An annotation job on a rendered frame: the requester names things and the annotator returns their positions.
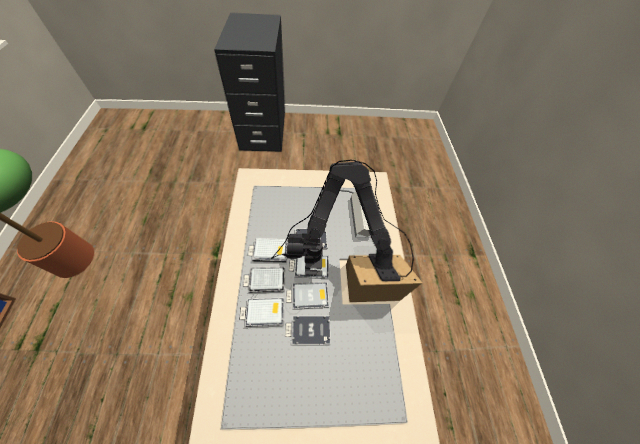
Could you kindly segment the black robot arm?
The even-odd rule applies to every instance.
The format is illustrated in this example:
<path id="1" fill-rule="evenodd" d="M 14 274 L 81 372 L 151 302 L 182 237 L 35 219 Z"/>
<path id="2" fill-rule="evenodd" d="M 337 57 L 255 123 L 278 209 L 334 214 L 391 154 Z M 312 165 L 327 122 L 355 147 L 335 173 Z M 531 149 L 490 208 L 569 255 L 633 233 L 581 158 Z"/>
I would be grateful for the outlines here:
<path id="1" fill-rule="evenodd" d="M 330 212 L 336 201 L 345 179 L 351 181 L 359 198 L 364 212 L 369 234 L 375 245 L 376 253 L 368 254 L 379 278 L 383 282 L 400 281 L 401 277 L 392 264 L 393 253 L 391 248 L 391 238 L 382 220 L 373 190 L 369 170 L 359 162 L 337 163 L 330 172 L 318 203 L 308 222 L 307 234 L 289 234 L 287 246 L 287 258 L 296 259 L 305 256 L 305 263 L 314 263 L 314 257 L 322 252 L 322 237 Z M 353 165 L 352 165 L 353 164 Z M 311 221 L 312 218 L 312 221 Z M 309 226 L 310 224 L 310 226 Z M 372 232 L 372 233 L 371 233 Z M 310 237 L 309 237 L 310 236 Z M 308 252 L 308 253 L 307 253 Z M 300 255 L 303 254 L 303 255 Z M 313 256 L 313 257 L 310 257 Z"/>

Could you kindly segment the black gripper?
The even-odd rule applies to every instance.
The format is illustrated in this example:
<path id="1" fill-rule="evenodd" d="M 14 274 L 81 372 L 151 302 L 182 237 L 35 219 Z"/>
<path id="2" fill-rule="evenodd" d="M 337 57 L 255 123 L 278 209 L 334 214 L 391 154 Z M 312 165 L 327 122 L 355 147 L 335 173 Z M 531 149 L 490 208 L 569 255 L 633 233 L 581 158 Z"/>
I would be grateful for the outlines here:
<path id="1" fill-rule="evenodd" d="M 305 263 L 305 275 L 322 276 L 322 270 L 313 270 L 313 269 L 311 269 L 311 268 L 322 269 L 323 245 L 322 245 L 321 254 L 319 256 L 317 256 L 317 257 L 314 257 L 314 263 Z"/>

